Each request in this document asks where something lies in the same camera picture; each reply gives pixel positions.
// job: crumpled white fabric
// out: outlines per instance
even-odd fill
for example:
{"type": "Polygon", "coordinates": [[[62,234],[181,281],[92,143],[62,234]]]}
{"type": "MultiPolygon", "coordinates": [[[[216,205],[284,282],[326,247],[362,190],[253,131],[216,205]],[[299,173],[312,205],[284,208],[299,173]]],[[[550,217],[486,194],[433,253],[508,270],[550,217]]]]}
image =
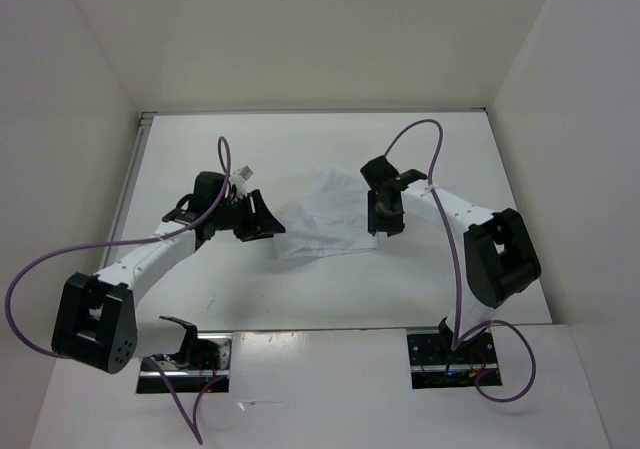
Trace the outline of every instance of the crumpled white fabric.
{"type": "Polygon", "coordinates": [[[287,230],[274,237],[278,259],[378,249],[378,238],[367,232],[365,182],[331,167],[314,168],[312,175],[315,193],[276,215],[287,230]]]}

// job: white wall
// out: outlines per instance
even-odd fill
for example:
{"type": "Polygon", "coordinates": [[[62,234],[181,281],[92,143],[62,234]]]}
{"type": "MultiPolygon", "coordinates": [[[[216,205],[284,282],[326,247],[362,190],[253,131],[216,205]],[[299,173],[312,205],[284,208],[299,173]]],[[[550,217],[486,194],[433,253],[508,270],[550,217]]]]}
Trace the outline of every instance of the white wall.
{"type": "Polygon", "coordinates": [[[544,0],[76,0],[144,110],[486,106],[544,0]]]}
{"type": "MultiPolygon", "coordinates": [[[[0,0],[0,287],[36,256],[104,239],[135,135],[132,105],[73,0],[0,0]]],[[[15,297],[48,345],[62,284],[100,254],[61,258],[15,297]]],[[[28,447],[53,362],[0,322],[0,447],[28,447]]]]}
{"type": "Polygon", "coordinates": [[[547,0],[489,116],[614,448],[640,445],[640,0],[547,0]]]}

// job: white table surface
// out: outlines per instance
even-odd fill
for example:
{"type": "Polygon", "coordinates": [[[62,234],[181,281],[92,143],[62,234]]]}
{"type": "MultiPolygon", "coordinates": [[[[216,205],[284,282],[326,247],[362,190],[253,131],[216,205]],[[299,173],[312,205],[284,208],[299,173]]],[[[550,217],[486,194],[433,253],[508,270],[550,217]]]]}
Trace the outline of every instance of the white table surface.
{"type": "MultiPolygon", "coordinates": [[[[473,387],[412,390],[405,331],[236,334],[230,392],[206,395],[199,426],[216,449],[605,449],[608,443],[565,326],[521,328],[538,378],[520,401],[496,404],[473,387]]],[[[494,329],[507,396],[528,357],[494,329]]],[[[31,449],[198,447],[167,394],[136,395],[139,365],[111,376],[56,362],[31,449]]],[[[195,394],[182,394],[188,412],[195,394]]]]}
{"type": "MultiPolygon", "coordinates": [[[[253,169],[250,184],[277,214],[309,194],[312,167],[360,177],[360,167],[382,154],[400,129],[424,117],[438,119],[445,130],[437,184],[489,208],[515,207],[483,112],[156,116],[122,235],[148,235],[191,192],[200,171],[220,170],[220,135],[229,140],[234,167],[253,169]]],[[[436,141],[434,127],[417,127],[390,161],[401,171],[426,172],[436,141]]],[[[405,222],[405,232],[383,240],[379,251],[312,261],[277,260],[270,240],[240,243],[231,233],[219,233],[147,294],[138,321],[168,314],[223,331],[437,325],[454,302],[446,238],[440,228],[411,216],[405,222]]],[[[112,253],[111,260],[129,250],[112,253]]],[[[551,322],[540,284],[507,301],[500,317],[551,322]]]]}

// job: white cardboard panel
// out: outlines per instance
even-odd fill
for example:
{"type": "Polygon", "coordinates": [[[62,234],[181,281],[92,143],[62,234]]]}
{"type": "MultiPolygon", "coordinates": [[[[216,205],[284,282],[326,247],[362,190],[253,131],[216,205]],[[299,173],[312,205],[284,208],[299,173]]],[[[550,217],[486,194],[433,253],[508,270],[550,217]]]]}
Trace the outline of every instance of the white cardboard panel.
{"type": "Polygon", "coordinates": [[[640,0],[548,0],[489,115],[611,445],[640,446],[640,0]]]}
{"type": "Polygon", "coordinates": [[[140,109],[486,106],[543,0],[76,0],[140,109]]]}
{"type": "MultiPolygon", "coordinates": [[[[206,395],[200,407],[205,447],[607,449],[568,328],[522,330],[538,379],[505,405],[472,387],[413,391],[402,330],[236,334],[230,392],[206,395]]],[[[494,334],[505,380],[494,393],[514,394],[528,358],[511,331],[494,334]]],[[[134,394],[138,368],[110,376],[57,362],[31,449],[196,444],[171,397],[134,394]]],[[[188,412],[194,399],[182,395],[188,412]]]]}

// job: purple cable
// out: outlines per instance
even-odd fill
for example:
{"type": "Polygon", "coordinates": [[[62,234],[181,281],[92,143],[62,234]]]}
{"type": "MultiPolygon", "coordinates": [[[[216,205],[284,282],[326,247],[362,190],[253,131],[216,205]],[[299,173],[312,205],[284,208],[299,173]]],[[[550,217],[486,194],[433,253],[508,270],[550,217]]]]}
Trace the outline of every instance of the purple cable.
{"type": "Polygon", "coordinates": [[[198,393],[198,395],[196,396],[196,400],[193,403],[193,414],[191,419],[193,420],[193,427],[196,428],[196,431],[200,431],[198,429],[198,404],[200,404],[200,400],[202,399],[202,396],[204,396],[207,391],[209,390],[209,388],[211,386],[213,386],[216,382],[224,379],[225,376],[215,376],[213,377],[213,379],[211,379],[209,382],[207,382],[204,387],[202,389],[200,389],[200,392],[198,393]]]}
{"type": "Polygon", "coordinates": [[[444,210],[444,206],[442,205],[442,201],[440,200],[440,197],[438,196],[435,188],[433,188],[433,171],[436,167],[438,156],[440,155],[440,149],[442,149],[442,140],[444,139],[444,130],[442,129],[442,125],[440,125],[440,123],[435,119],[421,119],[412,124],[409,124],[407,127],[405,127],[402,131],[398,133],[398,135],[393,139],[393,141],[391,141],[391,144],[385,151],[384,155],[385,157],[389,155],[389,152],[391,151],[393,146],[396,145],[398,140],[407,131],[411,130],[412,128],[420,124],[424,124],[427,122],[434,124],[438,128],[438,133],[439,133],[438,144],[436,146],[436,150],[433,153],[433,158],[431,159],[429,172],[427,173],[427,181],[429,185],[432,186],[431,193],[433,194],[433,200],[436,203],[436,207],[438,208],[438,212],[440,213],[440,217],[442,218],[442,224],[444,225],[445,233],[447,234],[447,240],[449,241],[449,249],[451,250],[451,258],[453,259],[453,270],[456,278],[456,304],[455,304],[455,317],[454,317],[453,340],[451,342],[451,350],[455,351],[460,345],[460,343],[464,341],[464,339],[467,336],[470,336],[475,331],[478,331],[481,329],[487,329],[489,326],[492,326],[492,325],[506,326],[509,329],[511,329],[513,332],[515,332],[516,335],[520,338],[520,340],[524,344],[524,347],[527,349],[527,352],[529,353],[529,357],[531,358],[531,376],[529,377],[529,381],[527,382],[527,385],[524,387],[524,389],[522,389],[522,391],[520,391],[515,396],[506,397],[503,399],[490,396],[489,394],[484,392],[482,389],[480,389],[480,380],[489,372],[495,372],[495,369],[482,372],[481,374],[476,376],[474,382],[475,382],[476,389],[478,390],[480,395],[490,401],[501,402],[501,403],[517,401],[518,399],[523,397],[527,392],[529,392],[529,390],[533,386],[533,383],[536,379],[536,373],[537,373],[537,364],[536,364],[535,355],[533,354],[533,349],[531,348],[531,345],[529,344],[527,339],[524,337],[522,332],[520,332],[520,330],[516,326],[514,326],[509,322],[502,321],[500,319],[494,319],[491,321],[482,322],[472,327],[467,332],[465,332],[462,336],[460,336],[460,317],[461,317],[460,313],[462,312],[462,271],[460,270],[460,260],[458,259],[458,251],[456,250],[456,244],[453,238],[453,230],[451,229],[449,218],[447,217],[447,213],[444,210]]]}
{"type": "Polygon", "coordinates": [[[180,401],[180,398],[178,397],[176,390],[173,388],[173,384],[171,384],[169,377],[167,377],[167,374],[164,372],[162,367],[160,367],[160,364],[158,364],[156,361],[154,361],[150,357],[146,357],[145,361],[150,363],[152,366],[156,368],[156,370],[158,371],[158,374],[160,374],[160,378],[162,379],[162,382],[164,382],[164,385],[167,387],[169,394],[171,394],[173,401],[176,403],[176,406],[178,406],[178,410],[180,411],[180,414],[182,415],[184,422],[186,422],[187,426],[189,426],[189,429],[191,429],[191,432],[196,438],[196,441],[198,441],[198,444],[202,445],[203,444],[202,435],[200,434],[200,430],[198,429],[198,422],[196,420],[196,415],[198,412],[198,404],[202,396],[209,390],[209,388],[213,386],[216,382],[218,382],[220,379],[224,379],[224,376],[214,377],[207,384],[205,384],[205,386],[200,390],[200,392],[198,392],[196,401],[193,404],[193,420],[191,420],[189,419],[189,416],[187,415],[187,411],[184,409],[184,406],[182,405],[182,402],[180,401]]]}
{"type": "Polygon", "coordinates": [[[211,204],[211,207],[209,207],[209,209],[207,209],[207,211],[202,214],[198,219],[196,219],[195,221],[193,221],[191,224],[184,226],[180,229],[178,229],[177,231],[173,231],[170,232],[168,234],[164,234],[162,236],[159,237],[149,237],[146,239],[131,239],[131,240],[127,240],[127,241],[110,241],[110,242],[99,242],[99,243],[94,243],[94,244],[78,244],[75,246],[69,246],[69,247],[65,247],[62,249],[58,249],[56,251],[52,251],[49,252],[48,254],[45,254],[43,256],[40,256],[39,258],[37,258],[36,260],[30,262],[29,264],[27,264],[20,272],[18,272],[18,274],[16,275],[16,277],[13,278],[13,280],[11,281],[11,283],[9,284],[9,288],[7,289],[7,294],[5,295],[4,298],[4,314],[7,318],[7,322],[9,324],[9,328],[11,329],[11,331],[15,334],[15,336],[20,339],[20,341],[22,341],[22,343],[24,343],[27,347],[29,347],[30,349],[33,349],[34,351],[44,355],[44,356],[49,356],[49,357],[56,357],[56,358],[63,358],[63,356],[60,356],[59,354],[56,354],[53,351],[49,351],[47,349],[44,349],[43,347],[38,346],[37,344],[33,343],[32,341],[30,341],[23,333],[22,331],[18,328],[18,326],[16,325],[15,319],[13,317],[13,312],[11,310],[11,298],[13,297],[13,293],[16,289],[16,286],[18,285],[18,283],[20,282],[20,280],[25,276],[25,274],[27,274],[27,272],[29,272],[31,269],[33,269],[34,267],[36,267],[37,265],[43,263],[44,261],[51,259],[53,257],[56,256],[60,256],[62,254],[68,254],[70,252],[76,252],[76,251],[83,251],[86,249],[99,249],[99,248],[103,248],[103,247],[121,247],[121,246],[136,246],[136,245],[140,245],[140,244],[149,244],[152,242],[159,242],[161,240],[166,240],[166,239],[171,239],[173,237],[176,237],[186,231],[190,231],[192,230],[194,227],[196,227],[198,224],[200,224],[201,222],[203,222],[205,219],[207,219],[211,213],[214,211],[214,209],[217,207],[217,205],[220,203],[220,201],[222,200],[222,198],[224,197],[225,194],[225,189],[227,186],[227,183],[229,182],[229,178],[231,177],[231,150],[229,149],[229,143],[227,142],[227,140],[224,137],[220,137],[218,139],[218,157],[220,158],[220,162],[222,162],[222,148],[224,146],[224,150],[226,152],[226,166],[223,165],[223,170],[224,170],[224,183],[222,185],[222,189],[220,190],[220,192],[218,193],[218,196],[216,197],[215,201],[213,201],[213,204],[211,204]]]}
{"type": "MultiPolygon", "coordinates": [[[[429,165],[429,172],[427,173],[427,182],[430,186],[433,187],[433,171],[436,168],[436,162],[438,162],[438,156],[440,155],[440,150],[442,149],[442,141],[444,139],[444,130],[442,129],[442,125],[436,121],[435,119],[420,119],[412,124],[409,124],[402,131],[398,133],[398,135],[391,141],[389,147],[384,153],[384,156],[387,157],[393,146],[400,140],[402,136],[405,135],[408,131],[413,129],[420,124],[431,123],[434,124],[438,128],[438,144],[436,145],[436,150],[433,152],[433,157],[431,158],[431,164],[429,165]]],[[[454,316],[454,327],[453,327],[453,340],[451,342],[451,350],[455,351],[460,345],[460,313],[462,312],[462,271],[460,269],[460,259],[458,259],[458,251],[456,250],[456,243],[453,238],[453,230],[451,229],[451,224],[449,223],[449,218],[447,217],[446,212],[444,211],[444,206],[442,205],[442,201],[440,201],[440,197],[436,192],[435,188],[431,189],[431,194],[433,194],[433,200],[436,203],[436,207],[438,208],[438,212],[440,213],[440,217],[442,218],[442,224],[444,225],[444,232],[447,234],[447,240],[449,241],[449,249],[451,250],[451,259],[453,259],[453,272],[456,278],[456,306],[455,306],[455,316],[454,316]]]]}
{"type": "Polygon", "coordinates": [[[476,376],[475,381],[474,381],[475,385],[476,385],[476,389],[482,395],[482,397],[484,397],[486,399],[489,399],[490,401],[493,401],[493,402],[505,403],[505,402],[517,401],[518,399],[523,397],[527,392],[529,392],[529,390],[533,386],[534,381],[536,380],[536,373],[538,372],[538,365],[536,363],[536,356],[533,354],[533,349],[531,348],[531,344],[529,344],[529,341],[527,341],[527,339],[524,337],[524,334],[522,334],[522,332],[520,332],[520,329],[518,329],[516,326],[514,326],[510,322],[502,321],[500,319],[493,319],[491,321],[481,322],[480,324],[472,327],[467,332],[465,332],[460,337],[460,339],[464,340],[465,337],[470,336],[475,331],[478,331],[478,330],[481,330],[481,329],[486,329],[489,326],[506,326],[509,329],[511,329],[513,332],[516,333],[516,335],[520,338],[520,340],[524,344],[525,349],[529,353],[529,358],[531,359],[531,375],[529,376],[529,381],[527,382],[526,386],[524,386],[524,389],[522,389],[518,394],[516,394],[515,396],[511,396],[511,397],[499,398],[499,397],[490,396],[489,394],[484,392],[482,389],[480,389],[480,379],[482,379],[484,376],[486,376],[490,372],[496,372],[497,371],[497,369],[488,369],[488,370],[483,371],[482,373],[480,373],[480,374],[478,374],[476,376]]]}

